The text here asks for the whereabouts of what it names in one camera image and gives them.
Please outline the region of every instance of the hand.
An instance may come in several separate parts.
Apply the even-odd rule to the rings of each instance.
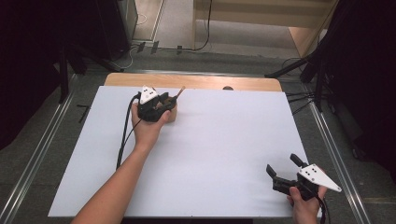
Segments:
[[[319,186],[318,196],[323,200],[327,188]],[[295,188],[290,188],[290,196],[288,200],[293,205],[293,221],[295,224],[310,224],[317,223],[317,215],[319,210],[319,202],[317,198],[312,198],[304,201],[301,197],[300,191]]]
[[[170,111],[165,111],[157,122],[146,122],[137,116],[137,104],[132,105],[135,147],[151,150],[157,142],[161,127],[169,120]]]

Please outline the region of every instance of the white board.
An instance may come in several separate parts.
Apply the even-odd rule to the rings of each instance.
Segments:
[[[74,217],[115,172],[127,107],[138,91],[99,88],[50,217]],[[307,161],[284,92],[187,89],[177,111],[146,161],[126,217],[291,216],[286,195],[272,190],[265,172],[269,163],[296,179],[290,154]],[[132,134],[123,158],[133,145]]]

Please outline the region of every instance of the tripod leg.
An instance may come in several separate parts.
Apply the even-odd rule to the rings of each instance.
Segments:
[[[85,74],[87,71],[87,65],[84,63],[82,58],[70,49],[70,46],[65,49],[67,61],[72,66],[73,71],[77,74]]]
[[[283,69],[281,69],[281,70],[279,70],[279,71],[277,71],[277,72],[274,72],[274,73],[272,73],[272,74],[267,74],[267,75],[264,75],[264,76],[265,76],[265,77],[271,77],[271,78],[281,77],[281,76],[287,74],[289,71],[294,70],[294,69],[296,69],[296,68],[298,68],[298,67],[300,67],[300,66],[306,64],[307,60],[308,60],[310,57],[311,57],[311,56],[308,55],[307,57],[302,58],[302,59],[300,59],[299,61],[297,61],[297,62],[295,62],[295,63],[292,63],[292,64],[286,66],[285,68],[283,68]]]
[[[110,72],[119,72],[117,69],[114,68],[114,66],[112,66],[111,64],[103,61],[102,59],[98,58],[97,56],[95,56],[94,54],[92,54],[91,52],[89,52],[88,50],[78,46],[78,45],[72,45],[71,46],[73,49],[75,49],[78,53],[85,55],[88,58],[91,58],[92,60],[94,60],[96,63],[100,64],[101,66],[103,66],[105,69],[107,69]]]
[[[59,53],[60,61],[59,61],[59,70],[61,75],[61,99],[59,100],[59,104],[64,102],[64,99],[69,94],[69,84],[68,84],[68,75],[67,75],[67,60],[64,52],[64,46],[61,46],[61,50]]]
[[[323,60],[320,62],[320,68],[318,71],[318,79],[317,79],[317,86],[315,89],[315,106],[317,107],[319,112],[322,112],[321,109],[321,95],[322,95],[322,87],[323,87],[323,79],[325,75],[325,62]]]

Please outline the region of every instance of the finger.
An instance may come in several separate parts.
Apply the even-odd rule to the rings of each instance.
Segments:
[[[300,191],[296,187],[291,187],[289,191],[290,191],[290,197],[293,199],[294,203],[300,203],[303,201]]]
[[[292,199],[289,195],[288,195],[286,198],[288,199],[290,205],[291,205],[291,206],[294,206],[294,201],[293,201],[293,199]]]
[[[140,118],[137,116],[137,104],[133,104],[131,108],[132,122],[137,123]]]
[[[327,191],[327,188],[326,188],[326,187],[319,186],[319,189],[318,189],[318,196],[319,196],[320,199],[323,199],[323,198],[324,198],[324,195],[326,194],[326,191]]]
[[[163,112],[161,118],[158,120],[159,123],[161,124],[161,127],[169,120],[170,116],[171,116],[170,110],[166,110],[165,112]]]

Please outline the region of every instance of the metal bar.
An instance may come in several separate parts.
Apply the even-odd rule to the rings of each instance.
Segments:
[[[216,76],[216,77],[262,77],[263,74],[239,74],[239,73],[209,73],[209,72],[188,72],[188,71],[163,71],[163,70],[139,70],[133,69],[126,73],[137,74],[166,74],[166,75],[186,75],[186,76]]]
[[[306,85],[303,85],[303,88],[305,91],[310,91]],[[318,111],[315,103],[310,103],[310,107],[357,223],[371,224],[372,222],[364,208],[361,196],[349,175],[323,114]]]
[[[57,109],[55,110],[52,119],[47,126],[46,131],[44,131],[43,136],[40,139],[35,151],[30,158],[29,162],[27,163],[20,179],[18,180],[17,184],[14,186],[13,190],[11,191],[10,195],[8,196],[6,206],[4,207],[1,215],[0,215],[0,223],[8,224],[12,223],[15,215],[20,208],[20,205],[23,201],[24,196],[27,193],[30,185],[35,178],[35,174],[40,167],[41,162],[43,161],[48,148],[50,147],[50,143],[58,130],[58,127],[64,118],[64,114],[67,111],[67,108],[70,105],[70,102],[73,99],[75,88],[73,88],[76,83],[78,82],[78,76],[74,74],[70,80],[71,84],[71,91],[70,94],[64,99],[64,103],[58,105]]]

